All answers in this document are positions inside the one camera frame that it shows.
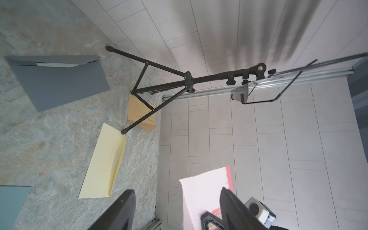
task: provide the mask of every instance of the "pink paper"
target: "pink paper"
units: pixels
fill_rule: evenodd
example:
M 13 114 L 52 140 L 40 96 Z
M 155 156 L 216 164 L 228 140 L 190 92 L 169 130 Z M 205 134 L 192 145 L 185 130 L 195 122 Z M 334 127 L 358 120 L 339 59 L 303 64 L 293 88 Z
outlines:
M 221 190 L 233 191 L 230 166 L 179 181 L 183 188 L 183 230 L 201 230 L 201 216 L 207 211 L 221 218 Z

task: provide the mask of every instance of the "yellow envelope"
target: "yellow envelope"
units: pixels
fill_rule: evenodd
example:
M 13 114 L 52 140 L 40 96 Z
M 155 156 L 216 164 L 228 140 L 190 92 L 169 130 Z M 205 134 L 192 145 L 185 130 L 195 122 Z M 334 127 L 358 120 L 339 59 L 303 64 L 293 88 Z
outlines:
M 126 134 L 106 123 L 102 125 L 78 199 L 111 196 L 126 142 Z
M 132 123 L 138 121 L 141 119 L 144 115 L 151 112 L 151 110 L 143 104 L 138 98 L 136 98 L 134 95 L 129 94 L 129 100 L 128 100 L 128 120 Z M 151 132 L 156 128 L 155 124 L 155 117 L 156 115 L 153 114 L 144 121 L 142 121 L 138 126 L 141 128 L 144 128 L 145 130 Z

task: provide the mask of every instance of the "gray stone floor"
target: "gray stone floor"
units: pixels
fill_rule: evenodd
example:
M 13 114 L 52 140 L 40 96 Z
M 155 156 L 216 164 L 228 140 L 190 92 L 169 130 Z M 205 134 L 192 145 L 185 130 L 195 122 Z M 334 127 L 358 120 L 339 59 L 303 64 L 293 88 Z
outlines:
M 128 92 L 139 76 L 129 60 L 71 2 L 3 0 L 0 8 L 0 184 L 32 186 L 14 229 L 87 229 L 126 189 L 135 190 L 133 229 L 154 217 L 157 128 L 128 132 L 112 196 L 78 199 L 103 122 L 121 129 Z M 6 55 L 101 56 L 111 90 L 38 113 L 3 58 Z M 147 77 L 142 86 L 152 85 Z M 158 105 L 161 94 L 146 95 Z

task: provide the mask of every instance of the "gray paper sheet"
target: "gray paper sheet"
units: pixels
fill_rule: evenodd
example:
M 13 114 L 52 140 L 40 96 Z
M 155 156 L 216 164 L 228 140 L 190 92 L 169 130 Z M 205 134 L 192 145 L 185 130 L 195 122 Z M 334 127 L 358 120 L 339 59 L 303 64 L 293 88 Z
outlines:
M 5 58 L 38 112 L 110 90 L 97 55 Z M 37 62 L 79 66 L 44 67 Z

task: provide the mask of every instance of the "tiled floor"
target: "tiled floor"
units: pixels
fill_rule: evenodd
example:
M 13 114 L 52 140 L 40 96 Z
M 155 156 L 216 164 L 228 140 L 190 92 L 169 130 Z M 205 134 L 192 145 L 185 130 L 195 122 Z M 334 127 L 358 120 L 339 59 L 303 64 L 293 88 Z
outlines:
M 282 88 L 255 90 L 249 100 Z M 292 86 L 273 103 L 229 95 L 176 100 L 162 111 L 156 216 L 179 230 L 179 179 L 230 165 L 234 193 L 290 230 L 366 229 L 368 164 L 345 78 Z
M 189 70 L 193 77 L 260 62 L 269 70 L 283 71 L 315 58 L 326 61 L 368 51 L 367 0 L 72 2 L 117 48 L 182 72 Z M 144 66 L 133 62 L 140 69 Z M 339 63 L 335 68 L 356 62 Z M 146 75 L 155 84 L 180 80 L 151 66 Z M 226 80 L 206 82 L 196 89 L 225 85 Z

